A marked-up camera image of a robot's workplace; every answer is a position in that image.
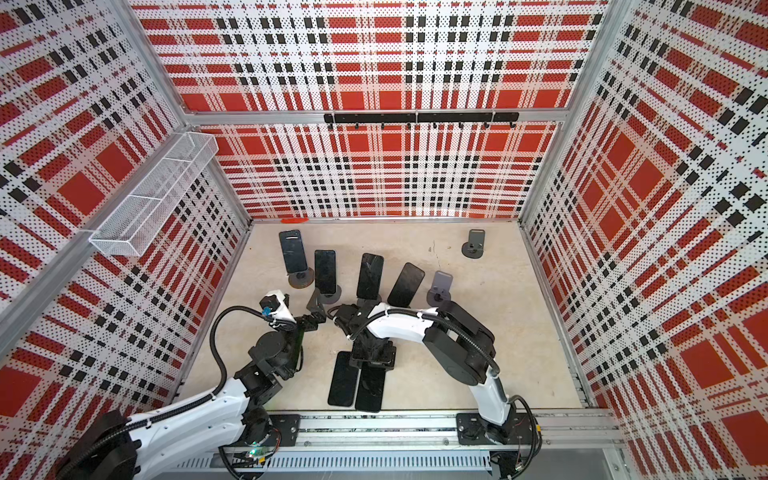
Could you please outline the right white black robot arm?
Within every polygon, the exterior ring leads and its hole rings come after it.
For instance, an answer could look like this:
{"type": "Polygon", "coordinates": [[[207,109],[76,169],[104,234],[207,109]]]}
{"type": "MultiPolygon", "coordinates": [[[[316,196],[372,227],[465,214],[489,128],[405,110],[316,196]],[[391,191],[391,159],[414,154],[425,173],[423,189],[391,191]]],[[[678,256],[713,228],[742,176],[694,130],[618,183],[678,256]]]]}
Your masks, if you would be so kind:
{"type": "Polygon", "coordinates": [[[479,435],[491,444],[528,440],[541,448],[539,425],[524,399],[506,395],[495,360],[495,336],[453,301],[413,310],[360,301],[331,309],[331,318],[353,344],[350,365],[384,377],[394,368],[396,340],[421,344],[443,370],[467,386],[477,404],[479,435]]]}

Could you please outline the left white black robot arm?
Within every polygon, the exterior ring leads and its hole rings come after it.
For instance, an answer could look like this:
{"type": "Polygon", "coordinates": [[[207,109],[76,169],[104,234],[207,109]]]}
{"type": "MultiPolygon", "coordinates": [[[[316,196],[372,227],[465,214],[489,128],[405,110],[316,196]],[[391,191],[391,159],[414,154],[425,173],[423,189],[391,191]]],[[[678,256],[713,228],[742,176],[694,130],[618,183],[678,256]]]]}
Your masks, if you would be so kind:
{"type": "Polygon", "coordinates": [[[324,323],[320,294],[307,314],[294,317],[289,297],[268,292],[258,308],[231,306],[214,319],[209,348],[219,368],[217,385],[184,401],[125,416],[112,410],[99,417],[60,460],[58,479],[152,479],[184,460],[239,443],[260,443],[274,430],[266,404],[303,365],[303,338],[324,323]],[[216,336],[222,320],[240,311],[265,321],[269,331],[249,350],[249,362],[228,374],[216,336]]]}

